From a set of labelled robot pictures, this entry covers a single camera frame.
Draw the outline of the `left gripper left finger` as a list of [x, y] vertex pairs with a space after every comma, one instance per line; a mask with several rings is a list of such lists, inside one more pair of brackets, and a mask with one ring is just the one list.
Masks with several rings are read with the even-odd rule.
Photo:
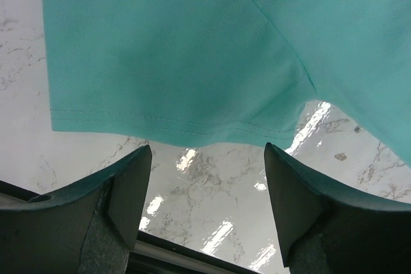
[[46, 194], [1, 183], [2, 273], [124, 273], [150, 179], [142, 146]]

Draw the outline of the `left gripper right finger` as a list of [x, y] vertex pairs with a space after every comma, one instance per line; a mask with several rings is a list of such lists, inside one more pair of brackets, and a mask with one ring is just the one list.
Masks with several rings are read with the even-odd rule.
[[283, 266], [291, 273], [409, 273], [410, 205], [264, 152]]

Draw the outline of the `teal t shirt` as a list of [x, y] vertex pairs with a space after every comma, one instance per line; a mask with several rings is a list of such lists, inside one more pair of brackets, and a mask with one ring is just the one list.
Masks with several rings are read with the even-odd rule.
[[410, 162], [410, 0], [42, 0], [51, 126], [292, 144], [333, 104]]

